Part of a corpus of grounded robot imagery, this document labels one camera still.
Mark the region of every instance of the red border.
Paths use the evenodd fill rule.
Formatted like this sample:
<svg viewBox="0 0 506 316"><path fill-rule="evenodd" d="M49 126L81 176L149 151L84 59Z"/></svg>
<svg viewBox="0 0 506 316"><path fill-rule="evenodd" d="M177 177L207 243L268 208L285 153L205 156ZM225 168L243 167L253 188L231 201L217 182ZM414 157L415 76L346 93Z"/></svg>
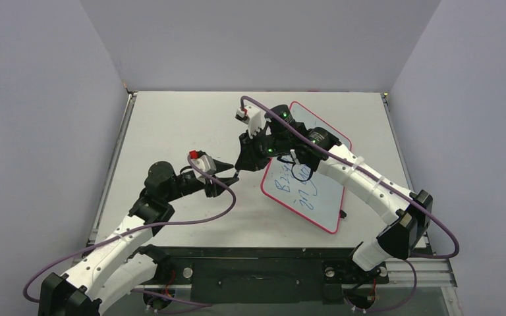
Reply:
<svg viewBox="0 0 506 316"><path fill-rule="evenodd" d="M308 108L306 108L305 106L303 106L301 103L299 103L298 101L292 101L292 103L290 103L290 110L292 109L292 106L294 105L294 103L296 103L297 105L303 107L304 109L306 109L309 113L313 114L316 118L320 119L321 121L323 121L325 124L329 125L332 129L335 130L335 132L339 133L342 137L346 138L349 142L350 142L350 150L352 151L352 141L350 140L350 138L348 138L347 136L345 136L344 134L340 133L336 128L334 128L332 125L330 125L329 123L327 123L324 119L320 118L317 114L313 113L312 111L310 111ZM293 209L292 207L290 207L289 205L285 204L284 202L280 201L279 199L271 196L270 194L268 194L265 189L263 188L263 185L265 184L265 179L267 177L267 173L269 172L269 168L270 168L270 165L272 163L272 159L271 161L269 162L269 164L267 165L267 167L265 168L265 174L263 175L263 180L261 180L261 185L260 185L260 188L261 188L261 192L263 192L263 194L265 194L266 196L268 196L269 198L273 199L274 201L278 202L278 204L282 205L283 207L286 207L287 209L289 209L290 211L296 213L297 215L300 215L301 217L303 217L304 219L306 219L307 221L311 222L312 224L316 225L317 227L319 227L320 229L328 232L329 234L336 234L336 232L339 230L339 224L340 224L340 213L339 213L339 217L337 219L337 228L334 230L334 231L330 231L328 229L326 229L325 227L319 225L318 223L314 222L312 219L310 219L309 217L306 217L305 215L303 215L302 213L299 213L298 211L296 211L295 209ZM342 203L344 202L344 195L346 194L346 188L343 188L343 191L342 191L342 199L341 199L341 206L340 208L342 209Z"/></svg>

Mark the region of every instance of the gray wall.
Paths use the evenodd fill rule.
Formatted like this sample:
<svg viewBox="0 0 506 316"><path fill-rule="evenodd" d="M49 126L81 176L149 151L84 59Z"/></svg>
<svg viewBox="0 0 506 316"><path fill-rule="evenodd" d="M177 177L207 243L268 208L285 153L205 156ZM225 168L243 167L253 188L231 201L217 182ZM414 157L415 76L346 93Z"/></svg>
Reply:
<svg viewBox="0 0 506 316"><path fill-rule="evenodd" d="M388 91L439 0L81 0L130 90Z"/></svg>
<svg viewBox="0 0 506 316"><path fill-rule="evenodd" d="M84 245L126 101L77 0L0 1L0 315L35 315L26 279Z"/></svg>
<svg viewBox="0 0 506 316"><path fill-rule="evenodd" d="M465 315L506 315L506 1L443 0L390 97L414 184L461 241Z"/></svg>

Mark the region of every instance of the table top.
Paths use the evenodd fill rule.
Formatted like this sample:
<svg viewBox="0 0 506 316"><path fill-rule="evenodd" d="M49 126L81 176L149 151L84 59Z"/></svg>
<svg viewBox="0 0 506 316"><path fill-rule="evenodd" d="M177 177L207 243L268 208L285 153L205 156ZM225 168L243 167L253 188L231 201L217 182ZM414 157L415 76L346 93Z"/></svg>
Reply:
<svg viewBox="0 0 506 316"><path fill-rule="evenodd" d="M378 93L351 92L138 92L96 240L104 240L127 214L144 187L148 168L168 161L178 171L190 150L234 163L238 136L245 125L234 119L239 98L249 95L273 107L302 103L352 141L352 151L391 181L407 187L407 179L385 107ZM227 171L221 176L231 176ZM265 196L263 172L240 173L232 185L235 208L215 221L166 226L151 240L157 246L246 248L353 248L373 238L385 224L354 194L345 194L336 234L329 234ZM204 219L224 211L229 194L207 199L198 192L171 202L171 221ZM425 247L421 240L417 248Z"/></svg>

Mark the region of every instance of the whiteboard with red border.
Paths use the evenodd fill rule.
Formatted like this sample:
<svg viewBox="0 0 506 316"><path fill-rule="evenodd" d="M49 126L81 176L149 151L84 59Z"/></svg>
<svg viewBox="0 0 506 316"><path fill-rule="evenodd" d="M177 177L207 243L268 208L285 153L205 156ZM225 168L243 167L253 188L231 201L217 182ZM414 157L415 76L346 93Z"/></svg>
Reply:
<svg viewBox="0 0 506 316"><path fill-rule="evenodd" d="M352 149L351 141L297 101L290 104L290 112L296 121L306 127L322 127L337 136ZM292 161L289 156L284 160ZM340 210L345 188L336 181L314 172L311 179L309 167L292 166L272 159L261 182L261 191L282 206L300 215L330 234L338 231Z"/></svg>

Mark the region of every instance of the white table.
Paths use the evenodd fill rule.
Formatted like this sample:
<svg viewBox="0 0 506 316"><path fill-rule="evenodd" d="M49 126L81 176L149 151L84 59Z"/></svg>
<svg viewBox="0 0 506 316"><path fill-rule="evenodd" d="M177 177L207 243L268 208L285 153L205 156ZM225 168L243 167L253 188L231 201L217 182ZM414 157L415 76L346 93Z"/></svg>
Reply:
<svg viewBox="0 0 506 316"><path fill-rule="evenodd" d="M353 152L391 181L407 186L385 107L378 93L324 92L138 92L115 174L103 208L97 241L104 240L132 207L144 187L148 168L168 161L176 172L190 150L200 149L227 163L239 154L239 134L246 126L235 120L239 98L249 95L268 107L299 101L352 141ZM166 226L151 244L182 247L353 248L376 236L385 225L353 194L346 194L336 234L302 219L261 193L263 172L241 172L232 186L235 208L205 224ZM207 199L201 192L171 204L172 221L203 219L222 212L229 194ZM425 247L421 240L418 248Z"/></svg>

